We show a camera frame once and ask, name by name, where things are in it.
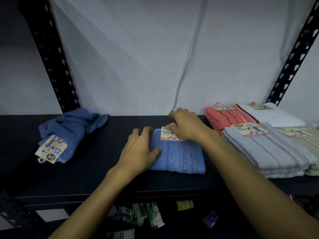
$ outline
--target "crumpled blue towel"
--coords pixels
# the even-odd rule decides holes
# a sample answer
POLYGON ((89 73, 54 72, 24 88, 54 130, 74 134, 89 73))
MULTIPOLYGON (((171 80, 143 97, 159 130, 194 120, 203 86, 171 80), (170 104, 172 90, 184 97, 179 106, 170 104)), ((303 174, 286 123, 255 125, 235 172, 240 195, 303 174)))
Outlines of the crumpled blue towel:
POLYGON ((107 119, 108 114, 91 113, 85 108, 66 112, 62 116, 46 121, 39 126, 40 135, 43 138, 39 145, 44 144, 52 134, 65 139, 68 147, 61 153, 58 161, 66 163, 74 155, 84 135, 103 126, 107 119))
POLYGON ((193 141, 164 141, 160 139, 161 129, 155 129, 150 151, 161 147, 162 152, 151 166, 151 170, 187 174, 205 173, 202 148, 193 141))

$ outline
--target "folded towel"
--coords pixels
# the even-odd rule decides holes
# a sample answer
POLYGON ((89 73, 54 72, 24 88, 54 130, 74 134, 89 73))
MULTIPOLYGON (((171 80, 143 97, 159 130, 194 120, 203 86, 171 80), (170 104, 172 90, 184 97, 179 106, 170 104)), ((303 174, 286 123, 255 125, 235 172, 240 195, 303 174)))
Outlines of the folded towel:
POLYGON ((255 168, 268 174, 298 173, 315 164, 316 157, 269 123, 261 124, 269 134, 244 137, 232 127, 224 130, 223 139, 243 155, 255 168), (289 169, 271 171, 272 169, 289 169))
POLYGON ((68 147, 58 158, 58 161, 65 163, 74 155, 84 135, 103 126, 107 119, 108 114, 99 115, 98 113, 91 113, 84 108, 66 112, 62 116, 46 121, 39 126, 40 135, 43 138, 39 145, 44 144, 52 134, 65 139, 68 147))
POLYGON ((240 124, 240 123, 260 123, 255 117, 250 113, 242 109, 238 104, 231 104, 230 107, 234 110, 229 111, 218 111, 213 107, 205 107, 205 116, 209 120, 210 124, 220 135, 223 134, 225 127, 230 127, 230 125, 240 124))
POLYGON ((312 136, 291 139, 301 146, 305 147, 317 159, 316 163, 314 165, 311 165, 305 171, 305 174, 310 176, 319 176, 319 130, 313 128, 305 128, 305 131, 312 136))
POLYGON ((266 103, 267 106, 270 106, 271 110, 254 110, 248 105, 240 105, 242 109, 254 116, 260 122, 268 122, 273 127, 298 127, 305 126, 306 123, 289 113, 281 110, 275 104, 269 102, 266 103))
POLYGON ((164 141, 160 139, 161 129, 155 129, 150 151, 161 147, 162 152, 150 169, 187 174, 205 173, 202 148, 193 141, 164 141))

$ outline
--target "hand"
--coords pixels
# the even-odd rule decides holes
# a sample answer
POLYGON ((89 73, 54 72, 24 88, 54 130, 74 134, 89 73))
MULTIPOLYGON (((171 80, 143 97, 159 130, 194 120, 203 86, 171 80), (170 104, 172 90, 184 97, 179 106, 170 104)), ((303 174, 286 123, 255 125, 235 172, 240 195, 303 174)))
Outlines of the hand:
POLYGON ((139 135, 138 128, 133 130, 115 166, 124 171, 131 179, 149 169, 161 153, 160 147, 155 148, 152 152, 149 151, 150 130, 152 130, 151 127, 145 127, 141 135, 139 135))
POLYGON ((172 110, 169 116, 175 119, 177 125, 171 123, 166 125, 165 128, 171 130, 184 140, 199 142, 200 138, 206 133, 214 133, 212 129, 198 118, 195 112, 178 108, 176 111, 172 110))

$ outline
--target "yellow product label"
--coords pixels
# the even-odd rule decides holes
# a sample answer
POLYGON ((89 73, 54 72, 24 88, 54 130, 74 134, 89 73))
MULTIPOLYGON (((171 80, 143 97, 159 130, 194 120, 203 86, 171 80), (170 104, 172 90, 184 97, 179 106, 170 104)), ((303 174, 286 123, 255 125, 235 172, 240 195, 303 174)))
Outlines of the yellow product label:
POLYGON ((179 200, 176 201, 178 211, 188 210, 194 208, 192 200, 179 200))
POLYGON ((162 126, 162 131, 160 133, 160 139, 165 141, 184 141, 174 134, 171 130, 166 129, 162 126))
POLYGON ((270 106, 267 106, 266 104, 256 104, 256 105, 249 105, 254 110, 271 110, 270 106))
POLYGON ((68 147, 66 140, 56 135, 51 135, 46 142, 39 147, 35 155, 42 159, 55 163, 61 153, 68 147))
POLYGON ((277 129, 291 138, 312 136, 310 133, 305 131, 305 127, 279 127, 277 129))
POLYGON ((230 111, 230 110, 235 110, 234 108, 232 108, 231 106, 212 106, 213 108, 215 108, 218 111, 230 111))
POLYGON ((254 124, 254 123, 241 123, 241 124, 231 125, 231 127, 235 128, 237 132, 239 132, 244 137, 265 135, 269 133, 269 131, 265 130, 260 125, 254 124))

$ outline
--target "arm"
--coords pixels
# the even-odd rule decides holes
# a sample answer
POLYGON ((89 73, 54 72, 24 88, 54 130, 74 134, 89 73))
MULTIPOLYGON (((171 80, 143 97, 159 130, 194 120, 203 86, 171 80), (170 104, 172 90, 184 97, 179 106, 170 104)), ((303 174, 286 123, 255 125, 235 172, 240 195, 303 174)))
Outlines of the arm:
POLYGON ((194 112, 170 113, 167 125, 184 140, 194 140, 207 152, 249 223, 263 238, 318 238, 319 222, 259 173, 205 126, 194 112))
POLYGON ((134 129, 129 136, 118 163, 108 171, 97 189, 74 213, 49 237, 50 239, 91 238, 109 213, 120 191, 132 179, 147 170, 160 154, 160 148, 149 151, 149 127, 134 129))

